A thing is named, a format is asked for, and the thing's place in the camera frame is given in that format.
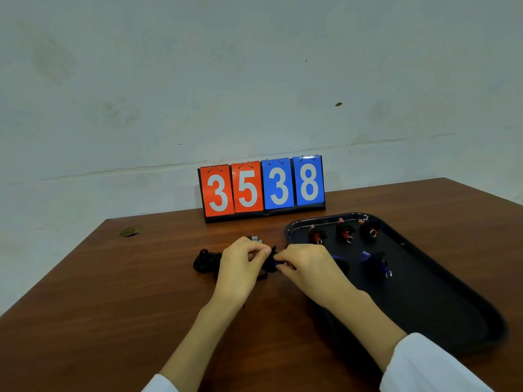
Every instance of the table surface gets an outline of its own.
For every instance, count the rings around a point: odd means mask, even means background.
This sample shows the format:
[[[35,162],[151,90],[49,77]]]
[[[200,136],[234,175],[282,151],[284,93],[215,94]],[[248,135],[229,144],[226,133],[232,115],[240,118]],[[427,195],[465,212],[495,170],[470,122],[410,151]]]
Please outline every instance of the table surface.
[[[506,318],[501,348],[460,360],[497,392],[523,390],[523,206],[448,179],[326,193],[327,209],[206,225],[201,209],[103,222],[0,318],[3,391],[140,391],[214,288],[192,263],[243,235],[279,249],[296,219],[380,217]],[[129,238],[121,230],[139,226]],[[377,390],[329,349],[305,296],[259,281],[220,342],[201,390]]]

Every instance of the black scoreboard base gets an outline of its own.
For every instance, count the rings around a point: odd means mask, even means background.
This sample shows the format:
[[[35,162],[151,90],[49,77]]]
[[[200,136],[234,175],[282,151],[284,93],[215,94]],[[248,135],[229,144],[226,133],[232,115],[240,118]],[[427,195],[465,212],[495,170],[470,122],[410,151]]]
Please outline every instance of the black scoreboard base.
[[[281,209],[265,209],[265,210],[260,210],[258,212],[234,213],[234,214],[228,214],[228,215],[223,215],[223,216],[213,216],[213,217],[207,217],[202,208],[203,217],[205,218],[205,222],[207,224],[219,223],[219,222],[230,222],[233,220],[245,220],[246,218],[279,216],[282,214],[290,214],[290,213],[314,212],[316,210],[325,210],[325,202],[315,203],[315,204],[310,204],[310,205],[302,205],[302,206],[284,207]]]

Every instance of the small figurine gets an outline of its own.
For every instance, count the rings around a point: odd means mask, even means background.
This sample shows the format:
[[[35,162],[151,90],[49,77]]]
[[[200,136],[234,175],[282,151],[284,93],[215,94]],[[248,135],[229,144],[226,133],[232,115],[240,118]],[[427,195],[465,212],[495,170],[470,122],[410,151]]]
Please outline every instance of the small figurine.
[[[360,224],[359,230],[362,240],[366,243],[373,243],[378,236],[379,224],[370,220],[359,220],[358,223]]]
[[[343,218],[339,218],[338,223],[336,224],[336,238],[343,243],[353,243],[354,237],[351,235],[354,234],[356,230],[353,226],[345,224]]]
[[[392,272],[389,270],[389,263],[387,263],[384,258],[384,252],[373,254],[362,252],[362,257],[361,263],[363,264],[365,275],[371,281],[379,282],[383,280],[383,277],[392,277]]]
[[[309,229],[309,242],[314,244],[323,244],[323,240],[327,238],[324,230],[311,226]]]

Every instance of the white digit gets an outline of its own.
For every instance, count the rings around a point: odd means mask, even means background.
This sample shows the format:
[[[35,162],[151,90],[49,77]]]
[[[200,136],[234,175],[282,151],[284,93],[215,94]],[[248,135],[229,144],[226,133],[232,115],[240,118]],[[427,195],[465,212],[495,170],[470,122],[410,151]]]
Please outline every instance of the white digit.
[[[224,181],[223,177],[221,177],[219,174],[213,174],[209,178],[207,185],[213,186],[215,181],[218,182],[218,188],[214,191],[214,194],[222,197],[222,204],[218,206],[216,202],[211,202],[209,203],[209,205],[215,212],[222,212],[227,208],[227,204],[229,203],[227,195],[225,194],[225,192],[222,191],[226,186],[226,182]]]
[[[251,207],[258,200],[258,191],[256,190],[256,187],[254,187],[254,184],[245,182],[245,178],[247,178],[247,177],[254,177],[254,171],[253,170],[242,170],[239,173],[238,190],[239,191],[250,190],[251,191],[251,200],[245,201],[245,198],[240,198],[239,202],[240,202],[240,204],[242,204],[245,207]]]
[[[276,174],[280,176],[280,181],[278,181],[276,183],[276,188],[281,188],[281,191],[282,191],[283,195],[281,196],[281,198],[278,198],[276,196],[276,194],[273,194],[273,195],[270,196],[270,198],[272,199],[274,204],[276,204],[276,205],[283,205],[284,203],[286,203],[287,198],[289,197],[289,190],[287,189],[287,186],[284,185],[284,183],[285,183],[285,172],[281,168],[274,168],[273,170],[270,171],[269,178],[270,179],[274,179],[274,176]]]
[[[306,171],[311,171],[311,176],[307,177],[305,174]],[[301,196],[306,201],[312,201],[318,196],[318,183],[314,181],[314,178],[316,177],[316,168],[312,164],[304,164],[300,169],[300,176],[303,179],[303,184],[301,185]],[[312,194],[307,194],[307,186],[312,186]]]

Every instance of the black tray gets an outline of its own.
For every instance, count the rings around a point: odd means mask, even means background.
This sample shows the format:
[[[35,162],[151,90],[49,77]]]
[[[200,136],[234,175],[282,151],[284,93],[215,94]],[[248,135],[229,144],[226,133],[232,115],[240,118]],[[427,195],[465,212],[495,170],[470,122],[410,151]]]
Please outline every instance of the black tray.
[[[340,217],[350,221],[356,229],[355,241],[351,244],[336,240],[335,227]],[[359,238],[360,219],[379,223],[374,243],[364,243]],[[506,340],[507,323],[491,303],[383,220],[364,213],[299,220],[285,228],[287,243],[309,243],[310,225],[325,230],[326,249],[349,264],[346,276],[350,282],[369,293],[380,309],[405,332],[421,333],[455,356],[489,350]],[[361,264],[362,251],[385,252],[392,277],[382,283],[369,281]],[[332,343],[344,356],[350,353],[354,357],[354,349],[363,347],[330,312],[321,307],[318,310],[328,326]]]

